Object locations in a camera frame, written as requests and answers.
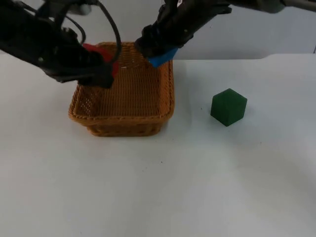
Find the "wall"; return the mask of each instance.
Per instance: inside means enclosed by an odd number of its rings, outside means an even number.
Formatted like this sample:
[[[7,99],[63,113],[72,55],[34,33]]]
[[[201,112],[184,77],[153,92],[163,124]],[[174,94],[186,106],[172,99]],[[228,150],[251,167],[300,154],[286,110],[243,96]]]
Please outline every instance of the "wall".
[[[25,0],[34,7],[41,0]],[[122,40],[134,41],[155,21],[161,0],[103,0],[117,23]],[[87,32],[87,42],[114,41],[111,26],[94,8],[89,16],[74,16]],[[316,13],[288,8],[267,14],[233,7],[215,17],[180,50],[178,59],[261,58],[274,53],[312,53],[316,44]]]

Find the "green block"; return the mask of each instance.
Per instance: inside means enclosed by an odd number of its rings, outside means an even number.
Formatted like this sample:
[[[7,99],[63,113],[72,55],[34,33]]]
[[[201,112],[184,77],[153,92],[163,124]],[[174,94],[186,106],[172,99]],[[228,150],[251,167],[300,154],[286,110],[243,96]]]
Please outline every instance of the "green block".
[[[247,98],[227,89],[214,95],[211,115],[223,125],[229,126],[243,118],[247,104]]]

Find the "wicker basket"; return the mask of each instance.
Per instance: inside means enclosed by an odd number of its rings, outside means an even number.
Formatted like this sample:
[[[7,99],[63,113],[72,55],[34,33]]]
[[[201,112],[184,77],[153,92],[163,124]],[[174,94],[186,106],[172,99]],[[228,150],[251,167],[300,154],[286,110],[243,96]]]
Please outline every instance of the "wicker basket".
[[[116,50],[115,43],[98,46]],[[154,68],[133,43],[123,43],[112,88],[78,85],[69,117],[96,136],[149,136],[160,131],[173,110],[172,62]]]

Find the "basket rim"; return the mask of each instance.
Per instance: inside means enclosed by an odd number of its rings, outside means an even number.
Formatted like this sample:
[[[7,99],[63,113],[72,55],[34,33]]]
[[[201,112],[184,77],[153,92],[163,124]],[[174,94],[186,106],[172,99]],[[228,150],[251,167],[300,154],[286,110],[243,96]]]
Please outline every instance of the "basket rim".
[[[170,94],[170,101],[169,101],[169,110],[162,115],[157,116],[84,116],[84,115],[76,115],[75,108],[78,103],[79,99],[79,91],[81,90],[82,86],[77,85],[76,90],[74,92],[71,104],[68,110],[68,116],[71,120],[81,123],[84,126],[90,125],[98,125],[102,124],[105,120],[110,122],[111,124],[130,124],[131,122],[137,121],[137,124],[149,124],[149,123],[164,123],[166,120],[172,117],[174,112],[174,89],[173,89],[173,76],[172,76],[172,61],[167,62],[169,67],[169,94]]]

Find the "white table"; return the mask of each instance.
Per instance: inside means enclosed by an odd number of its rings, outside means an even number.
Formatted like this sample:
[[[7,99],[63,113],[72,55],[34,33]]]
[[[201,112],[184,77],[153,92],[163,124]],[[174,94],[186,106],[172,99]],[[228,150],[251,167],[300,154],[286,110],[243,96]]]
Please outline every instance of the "white table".
[[[176,109],[146,138],[68,119],[75,83],[0,56],[0,236],[314,237],[316,56],[175,61]],[[248,98],[224,127],[212,96]]]

